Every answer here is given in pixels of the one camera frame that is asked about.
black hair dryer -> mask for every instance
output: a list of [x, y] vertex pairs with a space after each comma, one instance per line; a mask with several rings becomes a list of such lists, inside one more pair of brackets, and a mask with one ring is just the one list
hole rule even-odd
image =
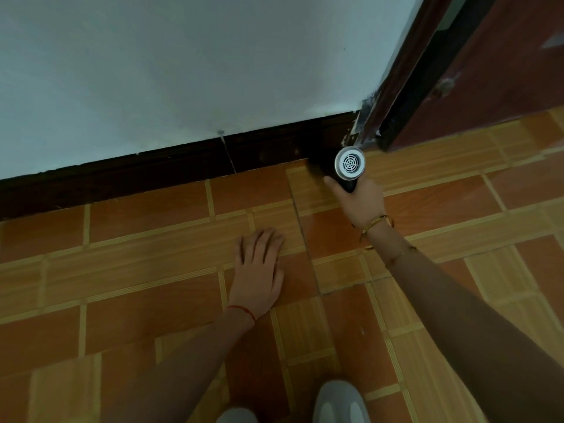
[[335, 179], [341, 187], [352, 193], [356, 180], [364, 172], [364, 154], [356, 147], [315, 151], [309, 157], [311, 171], [319, 172]]

floor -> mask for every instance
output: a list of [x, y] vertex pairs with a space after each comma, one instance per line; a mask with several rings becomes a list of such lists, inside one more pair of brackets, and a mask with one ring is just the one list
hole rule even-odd
[[[398, 230], [564, 364], [564, 107], [385, 155]], [[0, 225], [0, 421], [95, 421], [226, 305], [236, 236], [285, 233], [276, 307], [191, 422], [308, 421], [327, 379], [374, 423], [484, 422], [376, 253], [303, 162]]]

forearm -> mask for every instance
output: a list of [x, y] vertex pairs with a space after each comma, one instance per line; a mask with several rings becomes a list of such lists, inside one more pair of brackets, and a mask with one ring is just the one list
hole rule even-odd
[[227, 309], [144, 376], [102, 416], [104, 423], [184, 423], [237, 340], [253, 326], [249, 315]]
[[369, 239], [427, 331], [490, 421], [564, 419], [564, 370], [489, 305], [459, 285], [391, 227]]

red string bracelet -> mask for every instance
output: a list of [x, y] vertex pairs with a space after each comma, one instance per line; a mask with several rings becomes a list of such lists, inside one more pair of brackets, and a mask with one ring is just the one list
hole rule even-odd
[[244, 312], [249, 313], [249, 314], [250, 314], [250, 317], [253, 318], [253, 322], [254, 322], [254, 323], [257, 323], [257, 318], [254, 317], [253, 312], [251, 312], [248, 308], [243, 307], [242, 305], [241, 305], [241, 306], [240, 306], [240, 305], [228, 305], [225, 309], [228, 309], [228, 308], [240, 308], [240, 309], [243, 310]]

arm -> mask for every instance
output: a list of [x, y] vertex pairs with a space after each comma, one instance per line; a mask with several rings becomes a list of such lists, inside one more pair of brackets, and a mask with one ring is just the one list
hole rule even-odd
[[[385, 214], [382, 187], [361, 177], [346, 193], [326, 177], [358, 227]], [[493, 308], [459, 285], [385, 221], [368, 238], [441, 353], [492, 423], [564, 421], [564, 368]]]
[[[275, 268], [284, 241], [274, 231], [251, 236], [235, 245], [235, 280], [228, 307], [200, 335], [140, 377], [107, 412], [103, 423], [184, 423], [219, 371], [227, 353], [264, 315], [280, 295], [284, 275]], [[248, 309], [253, 316], [240, 307]]]

